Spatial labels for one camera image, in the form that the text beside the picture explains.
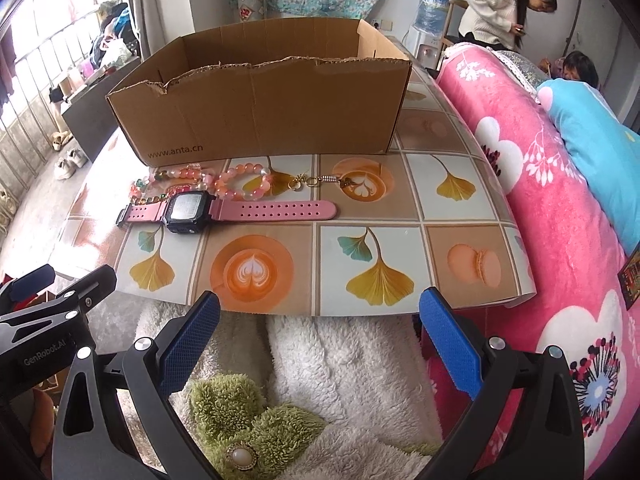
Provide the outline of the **pink strap smart watch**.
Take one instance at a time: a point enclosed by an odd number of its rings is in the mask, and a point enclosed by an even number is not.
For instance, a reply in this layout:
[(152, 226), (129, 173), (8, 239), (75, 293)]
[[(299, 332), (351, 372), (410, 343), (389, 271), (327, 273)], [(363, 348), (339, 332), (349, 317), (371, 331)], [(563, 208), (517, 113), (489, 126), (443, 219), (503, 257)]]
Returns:
[(120, 211), (115, 224), (120, 228), (126, 223), (158, 223), (171, 233), (196, 234), (213, 223), (331, 220), (336, 215), (337, 206), (328, 200), (235, 202), (189, 191), (163, 203), (130, 204)]

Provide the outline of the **water dispenser with bottle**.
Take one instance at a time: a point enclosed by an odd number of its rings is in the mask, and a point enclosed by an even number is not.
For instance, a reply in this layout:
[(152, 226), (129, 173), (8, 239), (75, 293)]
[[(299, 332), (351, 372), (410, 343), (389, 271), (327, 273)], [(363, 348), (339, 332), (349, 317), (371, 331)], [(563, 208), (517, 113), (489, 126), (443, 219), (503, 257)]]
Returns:
[(439, 62), (450, 0), (419, 0), (416, 17), (402, 44), (419, 64), (434, 70)]

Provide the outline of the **hanging clothes by window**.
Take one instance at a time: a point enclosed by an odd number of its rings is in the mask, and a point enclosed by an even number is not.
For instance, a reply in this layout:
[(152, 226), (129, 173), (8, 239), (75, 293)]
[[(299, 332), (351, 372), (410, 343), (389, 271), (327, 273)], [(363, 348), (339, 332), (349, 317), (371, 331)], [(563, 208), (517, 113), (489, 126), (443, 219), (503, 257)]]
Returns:
[(140, 55), (139, 40), (132, 28), (126, 0), (102, 2), (96, 11), (96, 16), (100, 22), (100, 33), (93, 40), (90, 53), (90, 62), (95, 70), (101, 66), (107, 47), (113, 40), (121, 39), (132, 55)]

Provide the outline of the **wooden chair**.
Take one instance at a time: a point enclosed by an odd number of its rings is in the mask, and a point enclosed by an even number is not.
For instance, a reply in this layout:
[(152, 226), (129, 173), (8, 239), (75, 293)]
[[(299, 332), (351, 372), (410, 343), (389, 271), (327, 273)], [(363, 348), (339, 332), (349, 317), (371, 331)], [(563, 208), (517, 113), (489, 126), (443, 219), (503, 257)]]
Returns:
[(467, 7), (468, 3), (466, 2), (466, 0), (449, 0), (445, 25), (444, 29), (442, 30), (442, 38), (440, 38), (438, 49), (438, 57), (436, 63), (437, 68), (442, 65), (444, 52), (449, 47), (457, 44), (460, 41), (458, 33), (458, 23)]

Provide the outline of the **brown cardboard box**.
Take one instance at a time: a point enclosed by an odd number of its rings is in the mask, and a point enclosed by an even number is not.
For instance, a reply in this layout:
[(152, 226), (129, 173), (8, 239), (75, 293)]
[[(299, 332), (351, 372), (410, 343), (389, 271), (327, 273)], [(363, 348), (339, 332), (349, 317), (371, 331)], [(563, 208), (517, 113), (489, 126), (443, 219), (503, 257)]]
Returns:
[(166, 44), (106, 97), (149, 167), (383, 154), (412, 63), (369, 23), (272, 18)]

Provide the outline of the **seated child dark hair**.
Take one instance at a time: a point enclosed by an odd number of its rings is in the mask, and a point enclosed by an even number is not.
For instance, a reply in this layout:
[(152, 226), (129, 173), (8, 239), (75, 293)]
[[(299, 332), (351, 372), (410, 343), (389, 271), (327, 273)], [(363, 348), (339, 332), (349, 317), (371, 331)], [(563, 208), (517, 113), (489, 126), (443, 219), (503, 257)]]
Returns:
[(549, 77), (577, 80), (599, 89), (600, 78), (591, 58), (580, 51), (572, 51), (567, 56), (554, 61), (543, 58), (538, 67)]

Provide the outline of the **pink floral blanket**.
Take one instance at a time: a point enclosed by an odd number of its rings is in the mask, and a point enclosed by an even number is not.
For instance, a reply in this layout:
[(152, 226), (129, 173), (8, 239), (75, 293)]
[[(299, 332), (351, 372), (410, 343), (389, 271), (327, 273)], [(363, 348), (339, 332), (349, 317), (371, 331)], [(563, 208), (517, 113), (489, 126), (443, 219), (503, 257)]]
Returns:
[(639, 309), (618, 274), (626, 257), (544, 108), (495, 52), (458, 44), (439, 88), (495, 171), (520, 230), (535, 296), (471, 313), (513, 347), (560, 347), (572, 370), (589, 479), (639, 474)]

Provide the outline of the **woman in white sweater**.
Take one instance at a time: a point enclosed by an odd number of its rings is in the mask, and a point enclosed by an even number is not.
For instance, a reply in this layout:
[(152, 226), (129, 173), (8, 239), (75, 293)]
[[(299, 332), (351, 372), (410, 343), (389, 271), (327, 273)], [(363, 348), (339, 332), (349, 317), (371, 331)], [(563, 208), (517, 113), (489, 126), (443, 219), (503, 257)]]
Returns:
[(558, 8), (558, 0), (465, 1), (459, 38), (494, 50), (520, 50), (526, 35), (527, 12), (554, 13)]

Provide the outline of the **green fuzzy collar with button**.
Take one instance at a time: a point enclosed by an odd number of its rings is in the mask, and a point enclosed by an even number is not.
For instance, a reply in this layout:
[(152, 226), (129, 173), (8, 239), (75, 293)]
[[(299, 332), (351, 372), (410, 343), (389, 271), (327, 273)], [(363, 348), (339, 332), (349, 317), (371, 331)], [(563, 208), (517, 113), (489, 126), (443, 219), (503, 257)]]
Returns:
[(274, 479), (301, 458), (326, 421), (293, 404), (270, 405), (244, 374), (217, 374), (190, 393), (198, 445), (224, 479)]

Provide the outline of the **patterned ginkgo coffee tablecloth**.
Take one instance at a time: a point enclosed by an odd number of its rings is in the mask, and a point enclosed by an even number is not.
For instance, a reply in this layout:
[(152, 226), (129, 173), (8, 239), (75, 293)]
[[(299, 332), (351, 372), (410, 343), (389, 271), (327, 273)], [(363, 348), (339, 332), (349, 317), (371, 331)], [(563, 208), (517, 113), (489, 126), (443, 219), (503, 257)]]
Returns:
[(116, 133), (70, 208), (52, 261), (66, 278), (107, 264), (120, 292), (184, 304), (204, 290), (231, 312), (368, 316), (413, 313), (436, 287), (458, 309), (533, 298), (520, 230), (482, 150), (433, 79), (415, 68), (383, 154), (250, 156), (201, 162), (229, 169), (235, 191), (272, 182), (258, 202), (328, 200), (331, 220), (216, 223), (174, 234), (158, 223), (116, 226), (134, 180), (163, 203), (188, 186), (186, 166), (159, 181)]

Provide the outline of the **white fluffy robe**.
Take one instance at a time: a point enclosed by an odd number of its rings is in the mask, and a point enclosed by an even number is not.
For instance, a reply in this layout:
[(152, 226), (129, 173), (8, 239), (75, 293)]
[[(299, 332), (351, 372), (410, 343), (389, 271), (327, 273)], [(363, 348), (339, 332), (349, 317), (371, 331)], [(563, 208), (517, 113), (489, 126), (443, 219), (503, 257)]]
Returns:
[(186, 385), (169, 397), (197, 445), (191, 389), (217, 374), (244, 374), (268, 404), (293, 404), (326, 421), (275, 479), (412, 479), (442, 445), (431, 379), (408, 315), (224, 313)]

